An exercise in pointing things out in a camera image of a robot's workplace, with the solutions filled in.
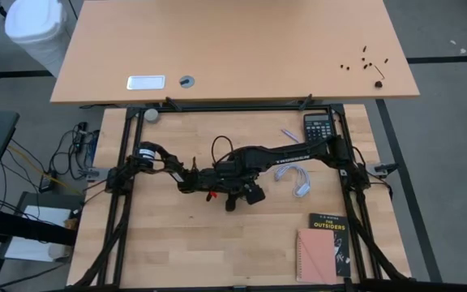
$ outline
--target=white cable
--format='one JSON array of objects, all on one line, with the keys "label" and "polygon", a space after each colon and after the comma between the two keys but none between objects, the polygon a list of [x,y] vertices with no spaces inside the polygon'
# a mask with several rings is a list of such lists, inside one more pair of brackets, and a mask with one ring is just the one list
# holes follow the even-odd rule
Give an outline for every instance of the white cable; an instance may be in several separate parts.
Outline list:
[{"label": "white cable", "polygon": [[302,168],[300,165],[289,164],[280,166],[275,171],[275,181],[278,182],[279,180],[281,180],[282,176],[289,169],[296,169],[298,172],[298,179],[295,183],[295,188],[293,189],[293,195],[298,198],[302,198],[311,189],[311,181],[309,179],[309,174],[307,173],[307,170]]}]

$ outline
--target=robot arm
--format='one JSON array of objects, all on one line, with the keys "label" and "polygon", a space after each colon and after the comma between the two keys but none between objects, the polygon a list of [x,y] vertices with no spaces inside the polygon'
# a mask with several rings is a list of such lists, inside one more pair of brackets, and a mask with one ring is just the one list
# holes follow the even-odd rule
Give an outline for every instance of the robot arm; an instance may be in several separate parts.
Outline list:
[{"label": "robot arm", "polygon": [[[164,164],[163,168],[157,170],[153,168],[153,161],[157,161],[156,154]],[[361,188],[368,187],[365,186],[368,184],[365,170],[361,170],[353,163],[345,141],[340,136],[330,136],[314,143],[278,148],[262,146],[237,148],[222,157],[212,168],[203,170],[197,169],[195,161],[190,170],[185,169],[176,156],[168,153],[160,145],[142,142],[136,153],[126,159],[123,167],[114,168],[109,172],[106,191],[130,190],[130,178],[139,172],[146,174],[166,172],[174,178],[178,190],[183,193],[206,191],[207,200],[210,200],[215,192],[227,194],[226,210],[233,211],[238,198],[246,198],[248,204],[264,200],[265,194],[262,188],[255,183],[259,173],[274,165],[309,159],[317,159],[331,168],[345,170],[349,176],[358,177],[357,181]]]}]

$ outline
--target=wooden desk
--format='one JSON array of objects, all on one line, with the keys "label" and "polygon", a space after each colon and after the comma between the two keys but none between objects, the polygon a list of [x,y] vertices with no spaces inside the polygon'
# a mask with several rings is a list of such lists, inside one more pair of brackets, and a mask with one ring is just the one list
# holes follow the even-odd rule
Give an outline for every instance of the wooden desk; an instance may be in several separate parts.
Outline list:
[{"label": "wooden desk", "polygon": [[[346,105],[345,111],[353,144],[367,162],[378,161],[365,107]],[[116,165],[125,114],[124,109],[105,111],[96,167]],[[291,144],[281,128],[301,136],[303,115],[298,111],[162,114],[156,125],[144,125],[142,140],[161,144],[186,167],[196,156],[197,166],[204,168],[212,163],[210,147],[216,136],[228,136],[235,148]],[[131,131],[128,145],[133,136]],[[228,151],[228,144],[218,140],[216,155]],[[299,163],[310,172],[310,194],[303,198],[292,195],[295,173],[289,172],[280,182],[274,182],[271,173],[263,174],[257,183],[265,190],[266,200],[251,206],[238,201],[232,213],[225,211],[224,196],[207,203],[205,193],[180,193],[168,174],[137,175],[122,287],[300,284],[295,280],[297,229],[307,227],[309,213],[344,216],[345,208],[336,170],[318,161]],[[91,189],[88,196],[99,190],[100,186]],[[386,188],[373,185],[366,195],[376,243],[399,271],[409,275]],[[69,284],[81,278],[101,249],[109,202],[110,195],[100,195],[84,208]],[[371,273],[366,248],[363,250]],[[354,265],[352,272],[357,280]]]},{"label": "wooden desk", "polygon": [[[369,62],[373,66],[364,69]],[[375,88],[382,79],[376,67],[385,76],[381,89]],[[164,75],[165,88],[127,90],[131,75]],[[184,75],[193,76],[195,85],[182,88]],[[309,94],[419,95],[382,0],[85,1],[51,101],[274,100]]]}]

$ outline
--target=black calculator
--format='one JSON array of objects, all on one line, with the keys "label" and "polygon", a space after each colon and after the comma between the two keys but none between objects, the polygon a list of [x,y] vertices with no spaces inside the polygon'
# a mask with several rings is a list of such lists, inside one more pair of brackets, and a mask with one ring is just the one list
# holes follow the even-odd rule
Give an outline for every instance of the black calculator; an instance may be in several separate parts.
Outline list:
[{"label": "black calculator", "polygon": [[330,135],[335,135],[331,116],[328,113],[304,115],[304,133],[306,134],[306,142],[326,139]]}]

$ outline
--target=pink notebook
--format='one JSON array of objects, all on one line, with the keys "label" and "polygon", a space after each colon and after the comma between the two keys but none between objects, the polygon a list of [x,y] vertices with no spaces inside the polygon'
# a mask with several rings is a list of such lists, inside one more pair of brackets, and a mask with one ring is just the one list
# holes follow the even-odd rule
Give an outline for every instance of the pink notebook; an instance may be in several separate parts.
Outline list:
[{"label": "pink notebook", "polygon": [[297,235],[297,281],[336,284],[332,230],[300,229]]}]

